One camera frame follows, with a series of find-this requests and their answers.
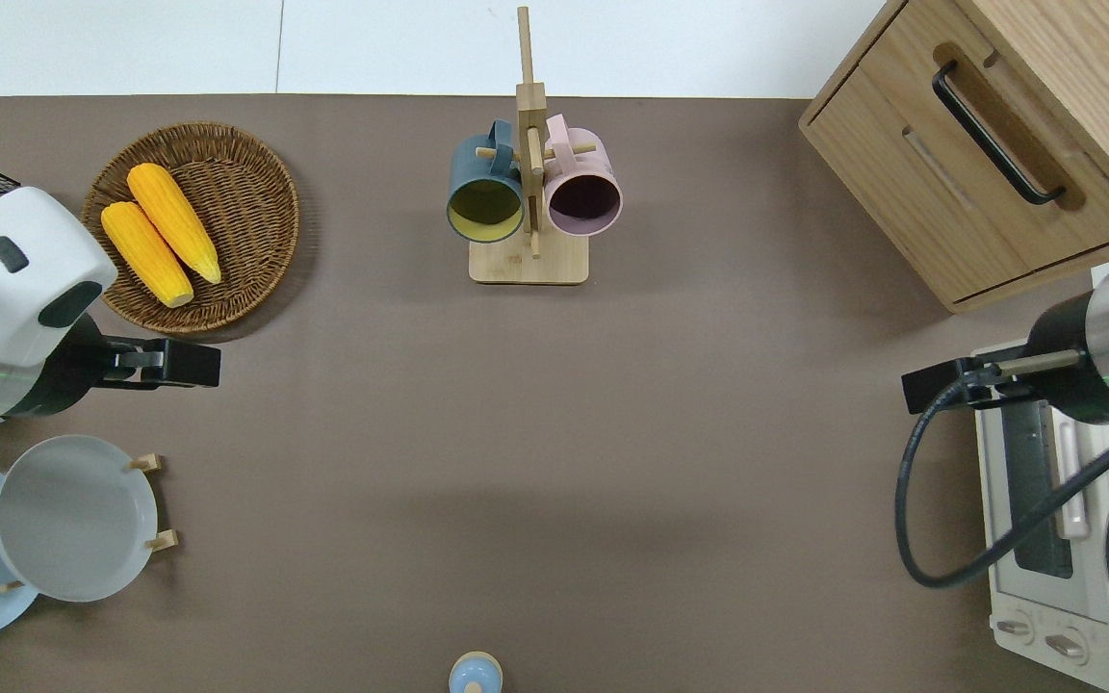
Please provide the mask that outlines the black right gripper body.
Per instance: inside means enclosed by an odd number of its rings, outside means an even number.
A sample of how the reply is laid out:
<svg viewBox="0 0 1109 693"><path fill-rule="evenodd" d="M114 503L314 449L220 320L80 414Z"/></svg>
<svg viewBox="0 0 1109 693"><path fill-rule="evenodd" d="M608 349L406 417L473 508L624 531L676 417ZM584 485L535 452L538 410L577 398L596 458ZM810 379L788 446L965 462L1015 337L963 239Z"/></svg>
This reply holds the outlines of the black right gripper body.
<svg viewBox="0 0 1109 693"><path fill-rule="evenodd" d="M1030 383L1034 374L1074 370L1081 367L1086 351L1061 349L1040 354L997 358L991 355L974 355L967 358L967 366L959 374L962 404L981 409L1003 407L1009 402L1042 398L1038 387Z"/></svg>

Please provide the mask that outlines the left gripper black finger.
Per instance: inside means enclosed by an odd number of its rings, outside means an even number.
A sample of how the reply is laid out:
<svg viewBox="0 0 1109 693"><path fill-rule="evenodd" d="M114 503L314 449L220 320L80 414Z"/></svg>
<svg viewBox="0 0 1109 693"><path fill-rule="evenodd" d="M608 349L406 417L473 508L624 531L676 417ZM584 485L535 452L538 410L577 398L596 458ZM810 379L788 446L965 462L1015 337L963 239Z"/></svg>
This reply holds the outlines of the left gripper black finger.
<svg viewBox="0 0 1109 693"><path fill-rule="evenodd" d="M166 383L171 386L216 389L220 384L218 347L189 342L166 342Z"/></svg>

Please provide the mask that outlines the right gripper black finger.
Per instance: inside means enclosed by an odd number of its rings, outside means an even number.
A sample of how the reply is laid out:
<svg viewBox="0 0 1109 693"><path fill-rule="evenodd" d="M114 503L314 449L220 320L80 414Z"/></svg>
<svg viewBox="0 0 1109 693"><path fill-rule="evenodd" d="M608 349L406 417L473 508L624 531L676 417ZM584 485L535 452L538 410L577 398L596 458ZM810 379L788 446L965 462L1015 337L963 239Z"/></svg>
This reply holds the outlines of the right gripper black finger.
<svg viewBox="0 0 1109 693"><path fill-rule="evenodd" d="M959 380L962 374L977 368L973 358L952 358L930 367L902 374L902 395L907 412L920 414L927 411L930 402L952 383Z"/></svg>

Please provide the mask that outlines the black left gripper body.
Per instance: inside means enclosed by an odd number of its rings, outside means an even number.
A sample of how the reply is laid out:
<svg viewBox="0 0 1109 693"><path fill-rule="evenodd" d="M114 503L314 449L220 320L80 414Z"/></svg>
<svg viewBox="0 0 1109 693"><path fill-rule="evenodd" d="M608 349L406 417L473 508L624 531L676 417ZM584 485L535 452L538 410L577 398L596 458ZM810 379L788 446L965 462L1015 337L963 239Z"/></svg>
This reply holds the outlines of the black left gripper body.
<svg viewBox="0 0 1109 693"><path fill-rule="evenodd" d="M151 391L170 386L167 351L171 340L106 337L90 347L83 361L83 377L93 389Z"/></svg>

